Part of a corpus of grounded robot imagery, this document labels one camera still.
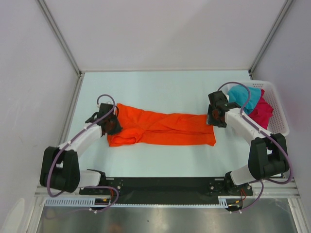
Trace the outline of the teal t-shirt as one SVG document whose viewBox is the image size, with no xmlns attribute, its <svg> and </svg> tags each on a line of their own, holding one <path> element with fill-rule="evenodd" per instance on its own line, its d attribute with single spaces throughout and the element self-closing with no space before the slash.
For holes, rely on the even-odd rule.
<svg viewBox="0 0 311 233">
<path fill-rule="evenodd" d="M 229 102 L 235 102 L 241 107 L 247 102 L 243 108 L 246 114 L 250 114 L 254 110 L 261 97 L 261 90 L 259 88 L 248 87 L 248 89 L 250 91 L 250 99 L 248 102 L 248 92 L 241 85 L 233 86 L 227 93 Z"/>
</svg>

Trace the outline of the orange t-shirt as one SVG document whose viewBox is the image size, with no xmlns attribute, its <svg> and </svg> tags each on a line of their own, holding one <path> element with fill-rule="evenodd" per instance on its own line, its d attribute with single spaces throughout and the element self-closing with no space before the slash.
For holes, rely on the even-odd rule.
<svg viewBox="0 0 311 233">
<path fill-rule="evenodd" d="M 137 143 L 166 146 L 216 144 L 213 127 L 207 125 L 206 115 L 158 113 L 117 104 L 120 133 L 108 135 L 110 147 Z"/>
</svg>

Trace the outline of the white plastic basket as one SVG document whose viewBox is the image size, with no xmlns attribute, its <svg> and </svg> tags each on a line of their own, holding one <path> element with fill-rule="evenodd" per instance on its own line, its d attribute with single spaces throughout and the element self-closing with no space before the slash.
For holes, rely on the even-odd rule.
<svg viewBox="0 0 311 233">
<path fill-rule="evenodd" d="M 274 86 L 270 83 L 270 82 L 265 82 L 265 81 L 246 81 L 246 82 L 230 82 L 227 84 L 228 88 L 227 88 L 227 92 L 226 95 L 229 91 L 229 89 L 231 89 L 233 86 L 235 85 L 241 85 L 243 86 L 247 92 L 248 92 L 248 100 L 250 99 L 250 91 L 248 89 L 248 87 L 253 87 L 253 88 L 259 88 L 260 90 L 264 90 L 265 94 L 263 96 L 263 98 L 273 107 L 274 111 L 273 111 L 273 116 L 270 118 L 269 120 L 269 126 L 268 126 L 268 131 L 270 131 L 273 134 L 276 133 L 281 133 L 284 136 L 287 136 L 290 132 L 289 130 L 289 126 L 284 114 L 284 111 L 282 109 L 280 100 L 278 98 L 278 94 L 274 88 Z M 258 128 L 260 129 L 264 129 L 263 127 L 261 127 L 259 124 L 257 124 L 253 119 L 251 119 L 248 114 L 246 114 L 244 112 L 244 110 L 239 110 L 238 111 L 239 115 L 243 115 L 245 116 L 248 120 L 252 121 L 255 125 L 257 125 Z"/>
</svg>

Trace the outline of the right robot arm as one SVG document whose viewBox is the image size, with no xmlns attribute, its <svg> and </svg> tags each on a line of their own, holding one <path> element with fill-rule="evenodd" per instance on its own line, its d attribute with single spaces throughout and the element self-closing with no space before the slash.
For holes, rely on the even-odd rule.
<svg viewBox="0 0 311 233">
<path fill-rule="evenodd" d="M 250 146 L 247 164 L 224 176 L 224 190 L 237 195 L 253 182 L 291 171 L 285 136 L 262 128 L 235 102 L 229 102 L 222 91 L 208 95 L 207 124 L 218 128 L 231 127 Z"/>
</svg>

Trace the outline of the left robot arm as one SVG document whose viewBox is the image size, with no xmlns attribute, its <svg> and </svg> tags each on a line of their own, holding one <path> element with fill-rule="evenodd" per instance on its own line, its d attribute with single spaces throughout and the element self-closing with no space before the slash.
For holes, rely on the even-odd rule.
<svg viewBox="0 0 311 233">
<path fill-rule="evenodd" d="M 107 190 L 104 172 L 81 170 L 79 158 L 104 135 L 120 133 L 122 127 L 113 104 L 102 103 L 99 111 L 85 121 L 84 128 L 73 139 L 57 147 L 47 147 L 44 151 L 39 182 L 41 186 L 72 193 L 78 188 L 90 187 L 95 193 Z"/>
</svg>

